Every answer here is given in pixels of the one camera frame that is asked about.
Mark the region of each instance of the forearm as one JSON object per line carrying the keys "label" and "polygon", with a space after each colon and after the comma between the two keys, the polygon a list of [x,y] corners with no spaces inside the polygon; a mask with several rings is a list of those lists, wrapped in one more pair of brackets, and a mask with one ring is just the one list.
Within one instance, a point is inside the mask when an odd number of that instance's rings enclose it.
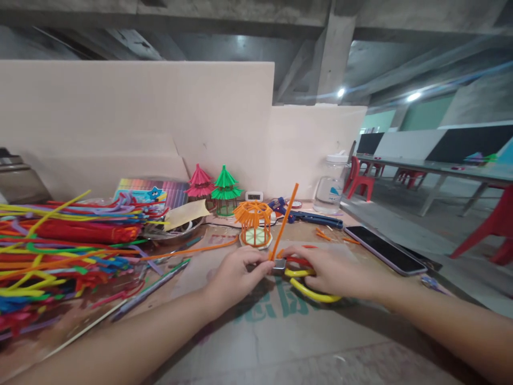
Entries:
{"label": "forearm", "polygon": [[211,321],[199,290],[83,337],[13,384],[139,384]]}
{"label": "forearm", "polygon": [[495,383],[513,378],[513,322],[405,280],[390,280],[376,300]]}

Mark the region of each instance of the red stool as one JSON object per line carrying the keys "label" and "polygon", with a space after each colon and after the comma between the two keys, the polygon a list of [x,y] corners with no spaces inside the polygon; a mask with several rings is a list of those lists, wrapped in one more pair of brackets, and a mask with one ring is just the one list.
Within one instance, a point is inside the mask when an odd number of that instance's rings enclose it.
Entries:
{"label": "red stool", "polygon": [[[363,161],[363,162],[361,162],[361,166],[363,166],[363,165],[367,166],[367,168],[363,172],[363,176],[366,176],[367,173],[369,172],[370,162]],[[375,178],[379,178],[380,176],[383,176],[383,171],[385,170],[385,165],[377,165],[377,164],[375,164],[374,167],[376,168],[376,173],[374,174],[374,177]]]}
{"label": "red stool", "polygon": [[349,185],[351,184],[351,188],[349,189],[349,194],[347,195],[347,199],[351,199],[354,192],[356,191],[356,188],[359,185],[362,185],[362,188],[360,190],[360,194],[365,194],[365,190],[367,190],[367,202],[370,202],[370,197],[372,196],[372,190],[374,189],[374,178],[371,178],[369,176],[359,175],[360,174],[360,161],[358,158],[353,156],[351,158],[351,173],[349,174],[349,178],[347,179],[347,183],[344,186],[344,190],[342,191],[345,193],[347,189],[349,188]]}
{"label": "red stool", "polygon": [[413,171],[413,170],[401,170],[401,172],[399,173],[398,181],[399,182],[402,181],[402,184],[404,184],[406,182],[406,179],[409,178],[408,184],[406,186],[406,188],[409,190],[410,188],[415,186],[415,182],[417,181],[417,178],[422,178],[420,183],[417,186],[417,190],[418,190],[418,188],[422,185],[422,182],[424,182],[425,177],[426,177],[425,172]]}
{"label": "red stool", "polygon": [[513,186],[508,186],[490,216],[451,254],[457,258],[489,235],[506,237],[491,262],[507,265],[513,260]]}

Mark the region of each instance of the ceiling light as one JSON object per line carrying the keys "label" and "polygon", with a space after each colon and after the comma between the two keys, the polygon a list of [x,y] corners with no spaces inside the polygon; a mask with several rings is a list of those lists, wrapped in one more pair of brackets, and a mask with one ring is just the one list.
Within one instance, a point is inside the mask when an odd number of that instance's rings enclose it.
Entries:
{"label": "ceiling light", "polygon": [[414,100],[419,99],[421,96],[422,96],[422,94],[421,94],[421,93],[414,93],[414,94],[411,94],[410,96],[408,96],[408,97],[406,98],[406,101],[407,101],[407,102],[413,102]]}

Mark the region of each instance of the floor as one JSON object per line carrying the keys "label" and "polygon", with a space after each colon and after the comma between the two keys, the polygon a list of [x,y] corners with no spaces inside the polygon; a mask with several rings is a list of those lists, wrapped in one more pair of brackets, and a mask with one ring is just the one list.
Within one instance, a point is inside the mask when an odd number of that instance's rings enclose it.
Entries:
{"label": "floor", "polygon": [[478,183],[448,178],[441,189],[443,199],[436,199],[424,217],[417,212],[437,181],[429,175],[419,191],[407,190],[400,183],[392,184],[396,168],[387,167],[383,178],[376,180],[372,201],[367,203],[355,195],[343,198],[343,210],[374,227],[384,236],[419,252],[444,267],[440,273],[451,283],[497,313],[513,318],[513,264],[497,266],[487,257],[493,255],[503,239],[488,237],[462,257],[448,256],[491,213],[502,191],[489,189],[466,217],[460,217],[466,199]]}

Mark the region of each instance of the orange lantern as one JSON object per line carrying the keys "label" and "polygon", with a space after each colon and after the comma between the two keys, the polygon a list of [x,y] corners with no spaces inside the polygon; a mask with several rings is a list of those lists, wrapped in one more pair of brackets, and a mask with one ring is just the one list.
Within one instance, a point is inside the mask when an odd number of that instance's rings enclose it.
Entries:
{"label": "orange lantern", "polygon": [[235,223],[242,225],[240,242],[259,250],[269,247],[271,235],[271,214],[273,211],[264,202],[242,202],[234,210]]}

